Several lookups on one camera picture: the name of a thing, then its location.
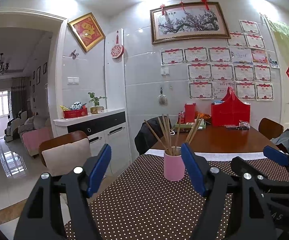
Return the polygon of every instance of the pink cup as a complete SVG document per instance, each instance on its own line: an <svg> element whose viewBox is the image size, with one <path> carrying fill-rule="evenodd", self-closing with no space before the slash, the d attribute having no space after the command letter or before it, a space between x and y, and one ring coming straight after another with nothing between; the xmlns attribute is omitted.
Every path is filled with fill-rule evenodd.
<svg viewBox="0 0 289 240"><path fill-rule="evenodd" d="M178 181L185 176L185 165L181 155L170 156L164 152L163 165L163 174L167 180Z"/></svg>

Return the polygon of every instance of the sofa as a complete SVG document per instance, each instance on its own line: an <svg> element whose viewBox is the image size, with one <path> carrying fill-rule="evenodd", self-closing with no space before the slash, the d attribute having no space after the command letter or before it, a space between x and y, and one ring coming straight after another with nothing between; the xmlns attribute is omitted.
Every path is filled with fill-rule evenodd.
<svg viewBox="0 0 289 240"><path fill-rule="evenodd" d="M4 140L10 142L15 138L18 138L18 128L23 125L27 120L27 111L20 112L19 117L8 122L7 128L5 129Z"/></svg>
<svg viewBox="0 0 289 240"><path fill-rule="evenodd" d="M18 128L21 141L30 156L39 154L40 143L53 138L49 117L35 115Z"/></svg>

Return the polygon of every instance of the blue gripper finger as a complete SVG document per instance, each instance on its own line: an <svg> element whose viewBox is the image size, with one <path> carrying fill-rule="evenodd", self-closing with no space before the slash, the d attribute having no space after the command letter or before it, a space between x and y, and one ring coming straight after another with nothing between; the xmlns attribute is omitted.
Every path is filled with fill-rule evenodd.
<svg viewBox="0 0 289 240"><path fill-rule="evenodd" d="M105 172L107 171L108 165L111 160L111 147L108 144L105 144L101 151L99 152L99 158L97 163L94 165L93 170L89 174L89 182L87 195L91 197L96 193L100 187L101 181Z"/></svg>
<svg viewBox="0 0 289 240"><path fill-rule="evenodd" d="M205 196L207 191L203 181L203 173L194 158L195 153L190 149L189 145L183 143L181 146L181 158L186 166L191 183L196 192L201 196Z"/></svg>
<svg viewBox="0 0 289 240"><path fill-rule="evenodd" d="M263 150L264 156L269 158L270 160L274 161L275 163L278 163L280 166L288 166L289 165L289 159L288 155L270 147L266 146Z"/></svg>

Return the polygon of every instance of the cabinet drawer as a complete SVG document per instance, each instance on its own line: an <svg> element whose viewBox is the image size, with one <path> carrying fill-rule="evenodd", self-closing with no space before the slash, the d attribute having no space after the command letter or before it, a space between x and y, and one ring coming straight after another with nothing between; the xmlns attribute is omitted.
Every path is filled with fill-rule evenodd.
<svg viewBox="0 0 289 240"><path fill-rule="evenodd" d="M90 144L90 150L92 156L97 156L102 148L102 146L105 144L105 137L104 132L99 132L93 135L88 136L89 144Z"/></svg>
<svg viewBox="0 0 289 240"><path fill-rule="evenodd" d="M68 133L83 131L87 136L90 136L125 122L125 112L121 112L93 119L90 121L70 125L68 126Z"/></svg>
<svg viewBox="0 0 289 240"><path fill-rule="evenodd" d="M130 164L126 123L104 131L106 143L111 146L110 167L113 174L122 172Z"/></svg>

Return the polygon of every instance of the cabinet handle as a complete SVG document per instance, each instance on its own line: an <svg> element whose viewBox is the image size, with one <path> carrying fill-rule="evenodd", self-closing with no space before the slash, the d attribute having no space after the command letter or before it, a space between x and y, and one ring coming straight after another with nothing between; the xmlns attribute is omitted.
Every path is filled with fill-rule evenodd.
<svg viewBox="0 0 289 240"><path fill-rule="evenodd" d="M99 140L101 140L102 139L102 137L95 137L95 138L93 138L93 139L91 139L91 140L89 140L89 144L91 144L91 143L94 143L94 142L97 142L97 141L99 141Z"/></svg>
<svg viewBox="0 0 289 240"><path fill-rule="evenodd" d="M112 135L112 134L114 134L114 133L116 133L116 132L119 132L119 131L125 129L125 128L126 128L126 127L119 127L119 128L117 128L117 129L114 129L114 130L110 131L110 132L108 133L108 135Z"/></svg>

